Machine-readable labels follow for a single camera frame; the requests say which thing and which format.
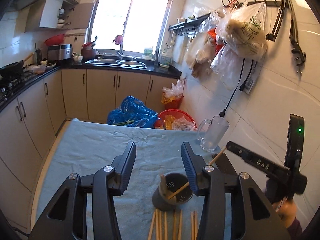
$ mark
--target blue tablecloth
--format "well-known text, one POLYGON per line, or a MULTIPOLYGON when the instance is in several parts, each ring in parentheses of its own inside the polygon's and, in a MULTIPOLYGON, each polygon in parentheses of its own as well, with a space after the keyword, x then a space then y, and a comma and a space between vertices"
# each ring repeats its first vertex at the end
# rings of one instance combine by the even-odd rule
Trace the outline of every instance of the blue tablecloth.
MULTIPOLYGON (((137 146, 137 157, 128 189, 122 197, 114 197, 116 215, 123 240, 147 239, 154 211, 151 197, 159 185, 159 174, 185 174, 181 144, 188 141, 195 154, 201 155, 206 162, 212 160, 212 154, 200 148, 196 132, 119 127, 73 120, 47 171, 36 218, 70 173, 84 176, 97 172, 105 165, 110 165, 115 156, 121 155, 130 141, 137 146)), ((231 204, 228 194, 226 198, 228 210, 224 239, 230 239, 231 204)), ((203 201, 203 197, 193 196, 189 202, 180 206, 183 210, 183 240, 190 239, 191 211, 198 212, 200 221, 203 201)), ((88 239, 93 239, 91 195, 87 203, 87 229, 88 239)), ((172 212, 168 213, 168 235, 171 239, 172 212)))

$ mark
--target window pane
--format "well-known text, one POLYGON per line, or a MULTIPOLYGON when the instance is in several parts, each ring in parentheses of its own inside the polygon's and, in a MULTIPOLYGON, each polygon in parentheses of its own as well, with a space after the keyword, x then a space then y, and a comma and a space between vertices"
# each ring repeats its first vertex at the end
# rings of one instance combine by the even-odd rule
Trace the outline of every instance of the window pane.
POLYGON ((94 18, 91 40, 98 36, 97 49, 120 49, 112 43, 117 35, 122 35, 131 0, 100 0, 94 18))
POLYGON ((133 0, 123 50, 143 53, 145 48, 156 49, 167 4, 168 0, 133 0))

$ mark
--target rice cooker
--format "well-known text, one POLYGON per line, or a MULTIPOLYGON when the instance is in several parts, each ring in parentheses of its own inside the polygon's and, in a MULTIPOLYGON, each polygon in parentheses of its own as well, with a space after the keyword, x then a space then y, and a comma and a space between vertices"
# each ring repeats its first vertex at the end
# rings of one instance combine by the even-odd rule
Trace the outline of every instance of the rice cooker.
POLYGON ((48 46, 49 61, 59 61, 59 60, 64 60, 68 58, 72 58, 71 44, 48 46))

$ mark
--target pink cloth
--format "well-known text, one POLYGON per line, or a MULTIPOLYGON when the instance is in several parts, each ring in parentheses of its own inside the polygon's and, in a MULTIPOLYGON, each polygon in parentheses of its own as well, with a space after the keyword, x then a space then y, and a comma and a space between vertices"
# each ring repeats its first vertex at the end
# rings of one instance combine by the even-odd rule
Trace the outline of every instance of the pink cloth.
POLYGON ((117 35, 112 43, 114 43, 114 42, 116 43, 116 45, 121 45, 123 43, 123 36, 117 35))

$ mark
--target window frame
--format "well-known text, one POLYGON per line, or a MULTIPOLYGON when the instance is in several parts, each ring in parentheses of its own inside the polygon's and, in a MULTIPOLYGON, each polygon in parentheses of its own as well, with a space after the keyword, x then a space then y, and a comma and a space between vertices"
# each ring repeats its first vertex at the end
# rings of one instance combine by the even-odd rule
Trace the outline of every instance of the window frame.
MULTIPOLYGON (((93 28, 93 23, 94 23, 94 19, 95 19, 95 16, 96 16, 96 12, 97 12, 99 1, 100 0, 96 0, 94 8, 93 8, 93 11, 92 11, 92 16, 91 16, 91 21, 90 21, 90 25, 89 25, 89 32, 88 32, 88 36, 87 36, 87 41, 90 41, 91 36, 92 36, 92 28, 93 28)), ((132 2, 133 2, 133 0, 131 0, 130 6, 129 6, 129 9, 128 9, 127 18, 126 18, 126 21, 124 23, 124 30, 123 30, 123 33, 122 33, 123 35, 124 35, 124 32, 125 32, 126 27, 127 27, 127 22, 128 22, 129 14, 130 14, 130 11, 131 11, 132 2)), ((157 45, 156 45, 157 49, 156 49, 155 54, 153 55, 153 60, 155 58, 157 58, 157 56, 156 56, 157 53, 158 53, 158 56, 159 56, 159 50, 160 50, 162 42, 163 42, 165 27, 166 27, 166 23, 167 23, 167 20, 168 20, 171 4, 172 4, 172 0, 168 0, 167 8, 166 8, 166 11, 164 13, 162 26, 161 26, 161 29, 160 29, 159 38, 158 38, 157 45)), ((117 55, 117 51, 120 51, 122 49, 123 49, 123 45, 120 46, 119 50, 116 50, 116 49, 99 49, 99 48, 97 48, 99 54, 109 55, 109 56, 117 55)), ((123 54, 124 54, 124 56, 128 56, 128 57, 139 57, 139 58, 142 58, 142 54, 143 53, 124 50, 123 54)))

